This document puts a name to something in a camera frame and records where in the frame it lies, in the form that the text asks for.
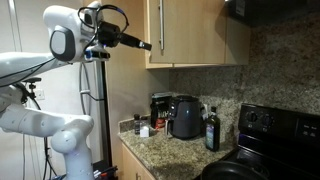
coffee maker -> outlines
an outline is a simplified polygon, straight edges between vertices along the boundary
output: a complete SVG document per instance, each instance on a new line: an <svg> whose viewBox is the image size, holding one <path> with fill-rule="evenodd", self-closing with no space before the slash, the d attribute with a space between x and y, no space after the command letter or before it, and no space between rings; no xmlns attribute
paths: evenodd
<svg viewBox="0 0 320 180"><path fill-rule="evenodd" d="M198 98L180 95L170 100L169 115L166 121L166 134L186 140L200 135L201 132L201 103Z"/></svg>
<svg viewBox="0 0 320 180"><path fill-rule="evenodd" d="M161 92L152 94L150 104L150 124L152 128L156 128L157 120L158 122L159 120L162 120L164 125L165 120L168 118L169 103L171 98L171 92Z"/></svg>

kitchen cabinet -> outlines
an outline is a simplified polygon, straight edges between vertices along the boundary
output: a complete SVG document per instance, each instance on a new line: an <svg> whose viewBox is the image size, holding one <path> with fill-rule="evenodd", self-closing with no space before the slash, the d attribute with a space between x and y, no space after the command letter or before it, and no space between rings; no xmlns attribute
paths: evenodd
<svg viewBox="0 0 320 180"><path fill-rule="evenodd" d="M227 16L224 0L144 0L147 68L241 65L250 27Z"/></svg>
<svg viewBox="0 0 320 180"><path fill-rule="evenodd" d="M132 152L122 144L123 178L136 180L155 180Z"/></svg>

granite countertop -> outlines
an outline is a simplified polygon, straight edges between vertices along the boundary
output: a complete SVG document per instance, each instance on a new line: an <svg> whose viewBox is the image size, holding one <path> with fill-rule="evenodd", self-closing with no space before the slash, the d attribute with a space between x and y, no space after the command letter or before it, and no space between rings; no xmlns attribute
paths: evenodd
<svg viewBox="0 0 320 180"><path fill-rule="evenodd" d="M150 137L141 138L133 130L119 133L123 143L158 180L194 179L209 163L222 158L233 147L220 144L220 150L205 148L204 137L179 140L167 137L163 129L152 131Z"/></svg>

black pan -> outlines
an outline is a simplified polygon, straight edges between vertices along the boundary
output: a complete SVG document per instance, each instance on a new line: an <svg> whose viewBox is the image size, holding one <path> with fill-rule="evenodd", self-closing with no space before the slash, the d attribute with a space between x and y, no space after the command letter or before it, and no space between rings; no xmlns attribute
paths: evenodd
<svg viewBox="0 0 320 180"><path fill-rule="evenodd" d="M201 180L267 180L267 178L245 165L231 161L216 161L204 167Z"/></svg>

stove knob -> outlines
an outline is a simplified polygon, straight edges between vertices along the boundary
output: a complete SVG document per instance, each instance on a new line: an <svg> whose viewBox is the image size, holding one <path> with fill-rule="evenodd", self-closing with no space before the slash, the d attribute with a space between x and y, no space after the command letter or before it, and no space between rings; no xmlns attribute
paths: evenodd
<svg viewBox="0 0 320 180"><path fill-rule="evenodd" d="M246 119L249 122L256 122L258 119L258 116L254 111L251 111L246 113Z"/></svg>
<svg viewBox="0 0 320 180"><path fill-rule="evenodd" d="M270 116L269 114L264 115L262 119L262 125L270 127L273 123L273 117Z"/></svg>

